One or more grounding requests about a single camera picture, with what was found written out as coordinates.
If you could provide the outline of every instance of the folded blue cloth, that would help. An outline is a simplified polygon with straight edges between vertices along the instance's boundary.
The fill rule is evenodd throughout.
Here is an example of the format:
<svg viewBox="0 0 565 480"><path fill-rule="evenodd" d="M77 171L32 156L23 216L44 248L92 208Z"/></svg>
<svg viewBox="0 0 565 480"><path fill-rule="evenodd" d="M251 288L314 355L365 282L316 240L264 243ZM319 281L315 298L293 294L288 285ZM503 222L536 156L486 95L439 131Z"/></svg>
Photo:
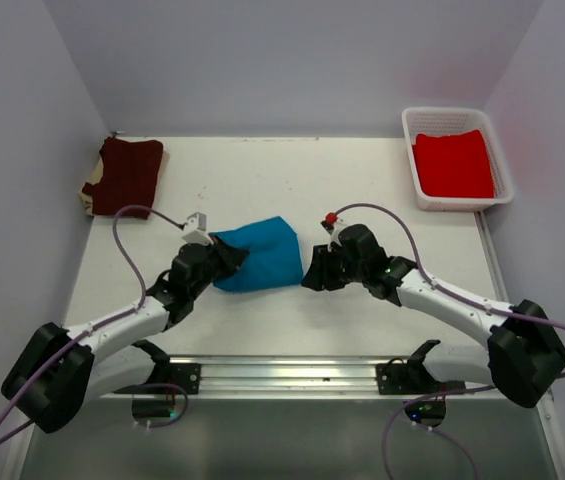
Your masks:
<svg viewBox="0 0 565 480"><path fill-rule="evenodd" d="M248 250L237 273L213 282L225 292L251 292L299 285L304 275L298 237L282 217L269 218L237 230L215 233L227 245Z"/></svg>

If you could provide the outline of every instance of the dark red folded cloth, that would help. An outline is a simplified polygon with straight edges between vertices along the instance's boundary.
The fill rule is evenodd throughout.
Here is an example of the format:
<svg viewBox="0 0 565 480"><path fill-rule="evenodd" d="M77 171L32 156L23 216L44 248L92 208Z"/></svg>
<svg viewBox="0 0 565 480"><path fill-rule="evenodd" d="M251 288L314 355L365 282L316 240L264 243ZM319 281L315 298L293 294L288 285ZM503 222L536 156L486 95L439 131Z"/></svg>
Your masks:
<svg viewBox="0 0 565 480"><path fill-rule="evenodd" d="M100 149L102 179L85 183L82 193L93 197L94 215L115 215L127 205L152 207L164 146L157 140L125 142L107 138ZM129 211L125 217L147 219L149 212Z"/></svg>
<svg viewBox="0 0 565 480"><path fill-rule="evenodd" d="M482 134L429 137L413 145L422 191L432 197L493 198L493 177Z"/></svg>

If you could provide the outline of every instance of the folded cloth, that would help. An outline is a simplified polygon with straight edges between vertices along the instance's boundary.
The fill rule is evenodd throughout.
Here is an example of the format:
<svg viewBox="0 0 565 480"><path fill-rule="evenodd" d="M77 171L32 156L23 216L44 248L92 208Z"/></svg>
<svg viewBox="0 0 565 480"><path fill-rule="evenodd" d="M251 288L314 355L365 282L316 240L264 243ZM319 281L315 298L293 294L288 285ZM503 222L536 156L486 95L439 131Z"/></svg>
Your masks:
<svg viewBox="0 0 565 480"><path fill-rule="evenodd" d="M227 245L248 250L240 269L213 285L226 292L250 292L299 285L302 260L298 237L281 217L215 233Z"/></svg>
<svg viewBox="0 0 565 480"><path fill-rule="evenodd" d="M82 188L83 203L93 215L115 215L127 205L152 207L164 146L157 140L126 142L107 138L100 149L102 165ZM149 212L130 210L125 216L146 219Z"/></svg>
<svg viewBox="0 0 565 480"><path fill-rule="evenodd" d="M493 198L493 177L482 134L415 139L413 155L422 191L432 197Z"/></svg>

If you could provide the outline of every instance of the white table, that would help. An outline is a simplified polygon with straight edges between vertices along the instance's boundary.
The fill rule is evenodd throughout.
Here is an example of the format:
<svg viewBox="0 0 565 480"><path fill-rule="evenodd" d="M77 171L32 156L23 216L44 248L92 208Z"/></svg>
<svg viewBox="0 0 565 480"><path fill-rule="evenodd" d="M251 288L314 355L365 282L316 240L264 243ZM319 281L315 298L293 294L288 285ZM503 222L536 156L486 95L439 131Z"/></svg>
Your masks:
<svg viewBox="0 0 565 480"><path fill-rule="evenodd" d="M348 203L374 202L406 221L428 270L495 296L474 215L417 209L403 139L157 140L170 160L154 207L176 220L201 211L213 231L281 215L298 234L306 271L312 246L328 241L319 225L324 215ZM389 217L360 209L344 218L365 223L388 255L413 257L404 233ZM120 234L148 285L169 268L183 243L179 230L154 216L122 220ZM116 310L134 301L138 291L113 242L111 219L96 218L66 325ZM299 286L248 294L209 288L189 317L152 341L169 354L386 356L412 353L433 338L473 342L440 321L350 285L331 293Z"/></svg>

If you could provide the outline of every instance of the white basket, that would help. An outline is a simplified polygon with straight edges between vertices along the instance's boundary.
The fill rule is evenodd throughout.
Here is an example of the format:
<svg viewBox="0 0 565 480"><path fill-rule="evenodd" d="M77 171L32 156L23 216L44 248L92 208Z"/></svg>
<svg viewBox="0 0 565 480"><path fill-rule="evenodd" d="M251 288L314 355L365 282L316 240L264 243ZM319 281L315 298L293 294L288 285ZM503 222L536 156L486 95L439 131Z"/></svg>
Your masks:
<svg viewBox="0 0 565 480"><path fill-rule="evenodd" d="M513 182L506 166L502 149L489 117L480 110L470 108L407 108L402 112L404 137L409 152L411 175L415 184L418 206L422 210L455 210L479 212L491 205L508 203L513 198ZM495 186L495 198L431 197L422 191L418 169L413 156L415 137L423 133L434 137L458 135L479 130L486 144Z"/></svg>

